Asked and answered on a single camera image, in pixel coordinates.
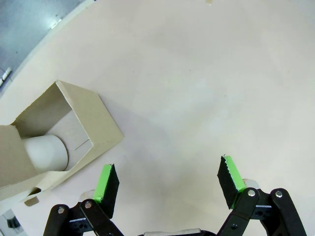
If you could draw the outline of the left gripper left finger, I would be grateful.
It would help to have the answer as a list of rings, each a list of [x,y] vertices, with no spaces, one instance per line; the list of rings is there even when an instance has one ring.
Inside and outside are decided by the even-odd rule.
[[[119,188],[113,164],[104,165],[93,196],[74,207],[58,204],[51,208],[45,236],[82,236],[94,232],[97,236],[122,236],[111,221]]]

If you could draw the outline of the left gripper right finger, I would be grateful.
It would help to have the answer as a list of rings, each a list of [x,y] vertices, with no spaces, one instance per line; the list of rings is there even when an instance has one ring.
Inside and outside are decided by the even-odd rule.
[[[287,190],[263,192],[255,182],[245,183],[231,156],[221,156],[218,179],[231,213],[220,236],[241,236],[250,220],[258,220],[269,236],[304,236],[306,231]]]

